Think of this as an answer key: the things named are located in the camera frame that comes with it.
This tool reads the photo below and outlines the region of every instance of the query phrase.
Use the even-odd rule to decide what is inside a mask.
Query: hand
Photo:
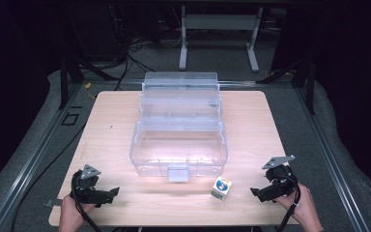
[[[84,212],[89,213],[95,204],[80,204]],[[74,199],[69,195],[65,196],[62,201],[60,214],[59,232],[75,232],[84,223],[82,215],[77,211]]]
[[[300,186],[300,202],[292,217],[297,220],[302,226],[305,232],[320,232],[324,231],[324,227],[318,218],[315,203],[311,194],[311,191],[306,186],[299,184]],[[294,203],[295,192],[289,196],[280,196],[274,201],[281,204],[286,210],[288,210]]]

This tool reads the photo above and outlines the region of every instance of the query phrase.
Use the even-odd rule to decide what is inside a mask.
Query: plastic latch
[[[186,164],[170,164],[167,168],[168,182],[188,182],[189,171]]]

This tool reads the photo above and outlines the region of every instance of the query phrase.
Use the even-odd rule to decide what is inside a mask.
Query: small cube
[[[218,177],[214,183],[212,195],[220,200],[224,200],[230,190],[232,182],[222,177]]]

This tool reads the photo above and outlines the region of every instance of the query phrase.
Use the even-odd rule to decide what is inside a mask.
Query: clear plastic container
[[[214,72],[147,72],[129,158],[142,176],[218,176],[228,159]]]

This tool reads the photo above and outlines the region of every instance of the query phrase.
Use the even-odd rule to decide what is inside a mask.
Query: wooden table
[[[140,92],[102,92],[75,151],[59,198],[71,191],[71,176],[88,163],[102,173],[97,190],[120,187],[112,204],[94,209],[97,225],[111,226],[246,226],[280,224],[286,211],[261,203],[250,188],[270,183],[261,169],[272,156],[285,156],[264,93],[222,91],[223,122],[229,158],[222,177],[233,182],[227,198],[211,195],[216,178],[191,177],[169,183],[166,177],[138,176],[128,159]],[[60,207],[49,218],[59,225]]]

